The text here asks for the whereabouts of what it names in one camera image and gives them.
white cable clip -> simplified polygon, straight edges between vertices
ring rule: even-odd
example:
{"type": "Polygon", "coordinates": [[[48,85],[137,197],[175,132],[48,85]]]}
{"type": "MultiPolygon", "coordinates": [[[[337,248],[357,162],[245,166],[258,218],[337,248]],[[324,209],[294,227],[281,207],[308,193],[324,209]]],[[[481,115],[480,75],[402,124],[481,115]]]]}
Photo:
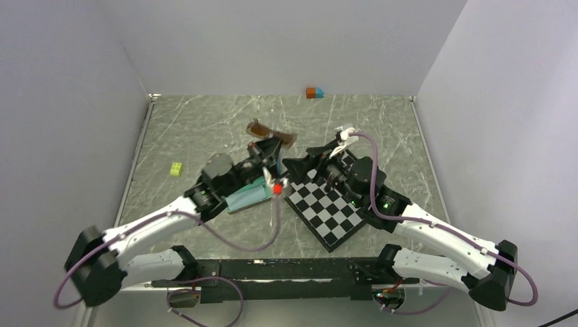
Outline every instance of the white cable clip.
{"type": "Polygon", "coordinates": [[[420,278],[419,279],[419,292],[418,292],[417,296],[423,295],[423,284],[424,284],[423,278],[420,278]]]}
{"type": "Polygon", "coordinates": [[[351,124],[345,124],[343,126],[339,126],[335,130],[340,131],[339,138],[341,140],[338,143],[339,146],[335,147],[335,149],[333,149],[333,151],[331,151],[329,158],[333,158],[336,154],[342,152],[348,146],[350,146],[351,144],[353,144],[357,140],[359,140],[358,136],[349,136],[350,133],[355,133],[355,131],[356,131],[355,128],[353,128],[353,125],[351,125],[351,124]]]}

white backdrop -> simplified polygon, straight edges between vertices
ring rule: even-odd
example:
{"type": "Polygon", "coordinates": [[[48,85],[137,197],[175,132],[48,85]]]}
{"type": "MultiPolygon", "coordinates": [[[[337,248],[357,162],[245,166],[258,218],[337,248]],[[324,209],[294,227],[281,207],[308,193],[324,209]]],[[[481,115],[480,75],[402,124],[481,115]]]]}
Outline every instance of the white backdrop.
{"type": "MultiPolygon", "coordinates": [[[[494,313],[498,326],[578,307],[577,16],[572,0],[469,0],[418,95],[452,222],[516,243],[538,284],[538,304],[494,313]]],[[[520,274],[512,297],[530,299],[520,274]]]]}
{"type": "Polygon", "coordinates": [[[466,0],[101,0],[149,93],[415,95],[466,0]]]}
{"type": "Polygon", "coordinates": [[[2,1],[0,31],[0,326],[69,326],[64,261],[115,220],[148,97],[92,0],[2,1]]]}

black mount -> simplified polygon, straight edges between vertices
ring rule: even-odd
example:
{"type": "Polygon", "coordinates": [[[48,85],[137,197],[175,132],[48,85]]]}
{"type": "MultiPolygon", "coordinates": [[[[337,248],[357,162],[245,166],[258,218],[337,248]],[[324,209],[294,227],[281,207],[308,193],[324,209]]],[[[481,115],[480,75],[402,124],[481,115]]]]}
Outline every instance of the black mount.
{"type": "MultiPolygon", "coordinates": [[[[518,247],[514,243],[503,240],[496,245],[496,249],[502,257],[517,262],[518,247]]],[[[470,289],[468,293],[474,301],[489,309],[504,311],[508,305],[516,270],[500,260],[496,260],[496,265],[488,266],[488,270],[490,274],[482,279],[468,273],[461,281],[470,289]]]]}

black and white checkered pattern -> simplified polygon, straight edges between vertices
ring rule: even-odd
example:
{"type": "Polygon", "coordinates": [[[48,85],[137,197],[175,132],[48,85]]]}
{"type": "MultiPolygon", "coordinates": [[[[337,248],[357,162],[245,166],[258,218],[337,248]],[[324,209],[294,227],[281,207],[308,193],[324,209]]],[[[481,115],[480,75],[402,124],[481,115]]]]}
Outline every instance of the black and white checkered pattern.
{"type": "MultiPolygon", "coordinates": [[[[357,158],[345,151],[342,160],[350,168],[357,158]]],[[[332,252],[363,227],[365,221],[355,213],[357,209],[342,198],[340,192],[332,189],[327,193],[323,180],[312,181],[316,173],[315,169],[310,170],[303,184],[291,183],[293,192],[286,201],[323,247],[332,252]]]]}

marble surface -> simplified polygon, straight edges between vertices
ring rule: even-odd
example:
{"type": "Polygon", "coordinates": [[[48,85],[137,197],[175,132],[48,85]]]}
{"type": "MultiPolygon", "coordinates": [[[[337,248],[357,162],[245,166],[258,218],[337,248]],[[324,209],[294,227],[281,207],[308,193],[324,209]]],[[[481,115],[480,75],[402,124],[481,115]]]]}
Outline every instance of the marble surface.
{"type": "MultiPolygon", "coordinates": [[[[298,134],[293,147],[282,154],[284,157],[302,157],[307,147],[333,139],[335,127],[352,123],[377,140],[379,166],[388,175],[386,184],[446,220],[407,97],[327,95],[324,99],[305,99],[299,95],[197,95],[158,98],[120,224],[136,220],[180,196],[195,183],[212,154],[227,153],[235,162],[246,158],[247,143],[254,139],[245,133],[245,128],[253,118],[274,129],[298,134]],[[174,161],[183,164],[180,177],[169,175],[174,161]]],[[[350,149],[358,157],[371,155],[371,145],[363,139],[350,149]]],[[[268,202],[233,215],[225,211],[209,224],[236,244],[256,247],[271,237],[272,205],[273,202],[268,202]]],[[[387,243],[411,249],[419,246],[366,225],[328,253],[283,201],[281,234],[264,251],[234,250],[199,227],[175,234],[158,243],[151,252],[185,245],[198,259],[346,258],[376,256],[387,243]]],[[[432,253],[427,249],[420,251],[432,253]]]]}

